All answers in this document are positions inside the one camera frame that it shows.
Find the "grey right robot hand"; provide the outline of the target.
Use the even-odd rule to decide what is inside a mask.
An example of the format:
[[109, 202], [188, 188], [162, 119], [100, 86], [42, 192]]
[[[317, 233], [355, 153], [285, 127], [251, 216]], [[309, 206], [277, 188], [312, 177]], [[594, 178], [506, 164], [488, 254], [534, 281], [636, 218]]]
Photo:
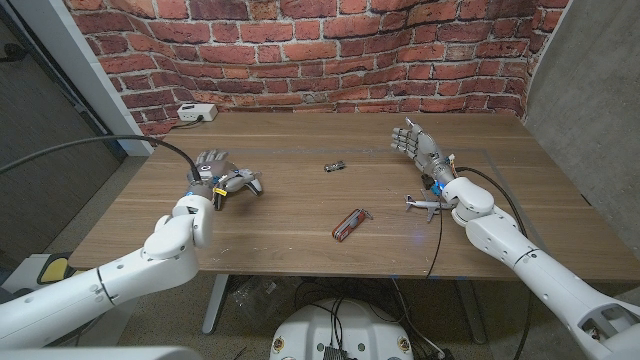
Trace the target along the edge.
[[444, 185], [454, 180], [451, 167], [435, 140], [417, 123], [405, 119], [406, 128], [394, 128], [391, 147], [405, 153], [416, 167]]

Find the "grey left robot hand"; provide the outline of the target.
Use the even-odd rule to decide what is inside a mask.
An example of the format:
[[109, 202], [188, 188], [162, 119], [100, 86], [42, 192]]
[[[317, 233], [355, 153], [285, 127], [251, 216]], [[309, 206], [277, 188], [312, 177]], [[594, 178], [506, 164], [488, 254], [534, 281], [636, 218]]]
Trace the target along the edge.
[[218, 149], [205, 150], [197, 156], [195, 165], [203, 181], [230, 193], [243, 186], [243, 178], [238, 168], [227, 160], [228, 155]]

